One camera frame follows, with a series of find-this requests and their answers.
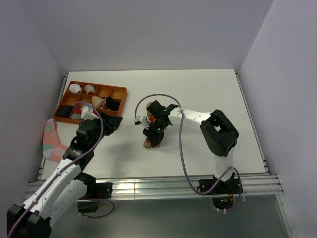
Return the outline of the brown argyle sock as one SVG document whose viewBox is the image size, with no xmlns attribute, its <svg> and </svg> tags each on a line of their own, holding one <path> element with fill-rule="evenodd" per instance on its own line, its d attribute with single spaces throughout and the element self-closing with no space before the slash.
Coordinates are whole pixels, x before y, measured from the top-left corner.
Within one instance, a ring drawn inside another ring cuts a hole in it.
<svg viewBox="0 0 317 238">
<path fill-rule="evenodd" d="M 143 146 L 145 148 L 158 148 L 164 138 L 164 119 L 161 116 L 163 106 L 157 101 L 151 101 L 146 105 L 147 114 L 145 116 L 146 128 L 143 134 L 146 139 Z"/>
</svg>

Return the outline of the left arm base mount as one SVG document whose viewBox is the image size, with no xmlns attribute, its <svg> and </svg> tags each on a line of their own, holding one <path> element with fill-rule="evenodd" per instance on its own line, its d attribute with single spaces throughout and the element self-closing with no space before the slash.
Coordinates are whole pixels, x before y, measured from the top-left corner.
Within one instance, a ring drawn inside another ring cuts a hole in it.
<svg viewBox="0 0 317 238">
<path fill-rule="evenodd" d="M 113 183 L 96 183 L 88 186 L 87 193 L 77 201 L 77 210 L 81 216 L 90 219 L 103 218 L 115 210 L 115 203 L 111 200 Z M 109 211 L 103 215 L 94 215 L 102 205 L 109 204 Z"/>
</svg>

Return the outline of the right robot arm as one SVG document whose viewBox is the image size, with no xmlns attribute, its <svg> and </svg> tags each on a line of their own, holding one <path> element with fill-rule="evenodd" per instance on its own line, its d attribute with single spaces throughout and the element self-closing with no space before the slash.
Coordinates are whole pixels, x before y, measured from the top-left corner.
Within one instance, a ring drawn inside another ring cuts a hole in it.
<svg viewBox="0 0 317 238">
<path fill-rule="evenodd" d="M 157 100 L 147 106 L 147 112 L 154 118 L 153 121 L 146 116 L 137 116 L 135 123 L 144 127 L 142 133 L 148 139 L 150 147 L 157 147 L 164 139 L 165 130 L 172 126 L 177 119 L 179 124 L 179 148 L 182 152 L 182 126 L 188 125 L 199 130 L 209 150 L 215 155 L 214 187 L 219 193 L 226 193 L 232 186 L 231 178 L 234 174 L 233 153 L 237 145 L 239 132 L 221 110 L 203 113 L 183 109 L 180 105 L 170 104 L 163 106 Z"/>
</svg>

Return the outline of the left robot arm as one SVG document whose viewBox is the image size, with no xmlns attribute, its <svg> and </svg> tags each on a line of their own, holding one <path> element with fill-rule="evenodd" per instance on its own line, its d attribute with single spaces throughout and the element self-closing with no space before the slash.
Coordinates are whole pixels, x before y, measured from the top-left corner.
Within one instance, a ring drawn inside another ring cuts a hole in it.
<svg viewBox="0 0 317 238">
<path fill-rule="evenodd" d="M 22 205 L 7 212 L 9 238 L 48 238 L 63 213 L 78 199 L 97 200 L 96 179 L 83 172 L 104 136 L 114 133 L 122 117 L 99 113 L 79 124 L 62 160 L 42 186 Z"/>
</svg>

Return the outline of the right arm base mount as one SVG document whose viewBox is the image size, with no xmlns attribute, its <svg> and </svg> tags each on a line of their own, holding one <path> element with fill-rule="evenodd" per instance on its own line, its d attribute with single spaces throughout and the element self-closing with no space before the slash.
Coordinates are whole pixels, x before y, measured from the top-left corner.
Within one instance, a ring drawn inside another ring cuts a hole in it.
<svg viewBox="0 0 317 238">
<path fill-rule="evenodd" d="M 209 190 L 214 183 L 216 178 L 212 179 L 201 179 L 199 180 L 199 186 L 196 191 L 206 192 Z M 235 204 L 234 196 L 241 196 L 243 193 L 242 185 L 237 178 L 228 180 L 227 182 L 220 181 L 217 186 L 209 193 L 209 195 L 222 195 L 222 197 L 212 198 L 212 203 L 219 210 L 231 209 Z"/>
</svg>

